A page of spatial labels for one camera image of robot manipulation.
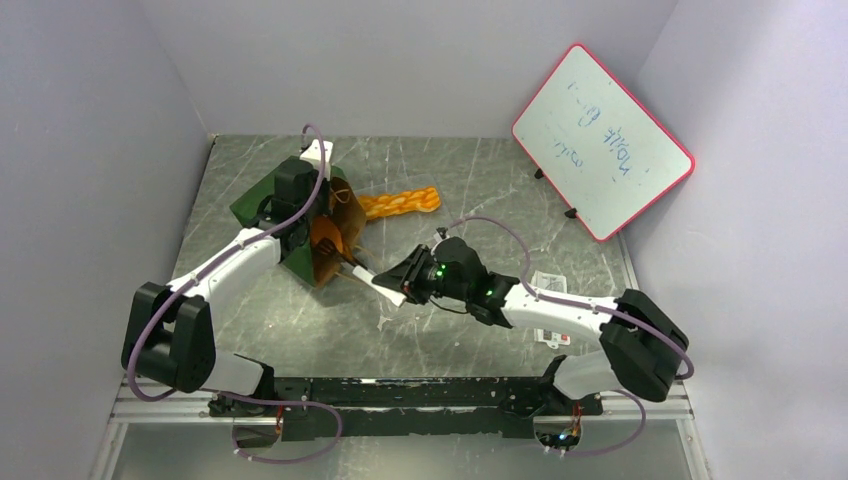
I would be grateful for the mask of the green paper bag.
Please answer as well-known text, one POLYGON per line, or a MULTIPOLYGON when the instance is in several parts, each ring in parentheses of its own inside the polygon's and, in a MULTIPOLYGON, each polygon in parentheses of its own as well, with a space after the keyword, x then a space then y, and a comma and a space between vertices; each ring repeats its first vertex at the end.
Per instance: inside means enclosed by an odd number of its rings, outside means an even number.
MULTIPOLYGON (((249 188, 230 211, 244 228, 267 230, 294 216, 305 205, 318 177, 318 166, 290 156, 249 188)), ((274 236, 281 242, 281 263, 306 284, 319 289, 340 270, 341 260, 318 248, 328 238, 349 254, 364 230, 366 215, 342 169, 328 166, 309 210, 274 236)))

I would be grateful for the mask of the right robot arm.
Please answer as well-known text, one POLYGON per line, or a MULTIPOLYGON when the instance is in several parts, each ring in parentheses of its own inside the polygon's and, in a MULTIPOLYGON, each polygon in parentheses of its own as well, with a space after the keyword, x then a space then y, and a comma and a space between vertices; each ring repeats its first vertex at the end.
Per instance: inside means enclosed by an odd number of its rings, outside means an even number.
POLYGON ((478 322, 561 333, 591 345, 587 354, 552 362, 539 391, 550 413, 565 413, 590 394, 624 389, 654 403, 667 399, 689 340, 644 292, 584 297, 526 286, 486 268, 458 237, 434 248, 418 245, 404 260, 374 276, 375 285, 425 304, 446 297, 464 304, 478 322))

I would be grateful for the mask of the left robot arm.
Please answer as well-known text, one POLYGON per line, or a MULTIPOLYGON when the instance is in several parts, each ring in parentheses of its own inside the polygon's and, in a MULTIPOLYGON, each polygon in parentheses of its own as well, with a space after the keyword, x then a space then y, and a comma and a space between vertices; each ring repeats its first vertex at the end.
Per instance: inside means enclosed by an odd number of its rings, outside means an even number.
POLYGON ((147 282, 132 300, 121 355, 137 375, 170 392, 228 392, 261 416, 277 400, 272 367, 217 349, 215 314, 266 270, 306 253, 313 220, 328 214, 332 168, 327 160, 291 156, 230 206, 241 225, 215 256, 165 285, 147 282))

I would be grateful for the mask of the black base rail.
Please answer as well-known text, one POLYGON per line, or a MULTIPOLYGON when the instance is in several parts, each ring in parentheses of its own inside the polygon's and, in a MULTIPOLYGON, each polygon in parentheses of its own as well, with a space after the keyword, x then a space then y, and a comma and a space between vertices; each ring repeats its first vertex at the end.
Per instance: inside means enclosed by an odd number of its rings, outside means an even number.
POLYGON ((278 377, 271 396, 284 406, 219 396, 209 402, 209 415, 236 419, 281 441, 307 441, 336 434, 531 439, 537 419, 603 412, 598 394, 569 400, 540 377, 278 377))

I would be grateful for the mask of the long metal tweezers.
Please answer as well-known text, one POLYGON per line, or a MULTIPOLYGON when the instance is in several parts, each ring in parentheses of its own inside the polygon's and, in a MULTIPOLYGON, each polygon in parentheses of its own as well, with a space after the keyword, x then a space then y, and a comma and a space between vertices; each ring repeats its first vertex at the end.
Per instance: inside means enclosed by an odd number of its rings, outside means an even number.
POLYGON ((362 262, 357 260, 351 254, 346 254, 346 256, 348 258, 347 261, 342 261, 338 257, 333 257, 333 256, 327 256, 327 257, 339 260, 342 263, 347 264, 350 267, 351 274, 353 275, 353 277, 356 280, 362 282, 367 287, 369 287, 370 289, 372 289, 373 291, 375 291, 376 293, 381 295, 383 298, 388 300, 395 307, 402 307, 406 303, 406 297, 402 293, 399 293, 399 292, 390 290, 386 287, 382 287, 382 286, 377 285, 374 282, 374 278, 376 276, 376 274, 374 272, 369 270, 362 262))

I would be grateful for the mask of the braided fake bread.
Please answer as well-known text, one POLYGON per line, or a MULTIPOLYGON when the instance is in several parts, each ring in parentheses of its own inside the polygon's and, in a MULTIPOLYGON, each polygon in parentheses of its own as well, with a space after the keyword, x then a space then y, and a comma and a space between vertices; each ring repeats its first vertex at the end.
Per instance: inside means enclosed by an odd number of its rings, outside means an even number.
POLYGON ((442 205, 439 192, 433 186, 394 194, 361 195, 357 200, 369 221, 411 212, 430 213, 442 205))

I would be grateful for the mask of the aluminium frame rail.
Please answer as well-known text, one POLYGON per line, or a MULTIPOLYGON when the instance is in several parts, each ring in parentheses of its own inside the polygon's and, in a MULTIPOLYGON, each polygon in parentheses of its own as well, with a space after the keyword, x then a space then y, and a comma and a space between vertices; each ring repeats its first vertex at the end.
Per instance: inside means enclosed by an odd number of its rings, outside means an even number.
MULTIPOLYGON (((210 393, 176 393, 159 402, 145 402, 132 393, 126 382, 122 382, 108 417, 101 453, 91 469, 92 476, 105 479, 113 473, 130 424, 215 424, 217 420, 208 415, 207 407, 212 398, 210 393)), ((676 422, 690 476, 693 479, 711 479, 713 475, 701 445, 686 385, 674 383, 665 402, 645 401, 643 407, 648 420, 676 422)))

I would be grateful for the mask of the red framed whiteboard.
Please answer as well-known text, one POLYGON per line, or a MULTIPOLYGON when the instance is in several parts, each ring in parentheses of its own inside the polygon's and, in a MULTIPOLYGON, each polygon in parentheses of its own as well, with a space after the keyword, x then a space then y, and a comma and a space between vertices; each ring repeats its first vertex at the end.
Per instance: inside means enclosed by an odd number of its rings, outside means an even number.
POLYGON ((696 166, 686 147, 582 43, 566 50, 511 133, 599 242, 696 166))

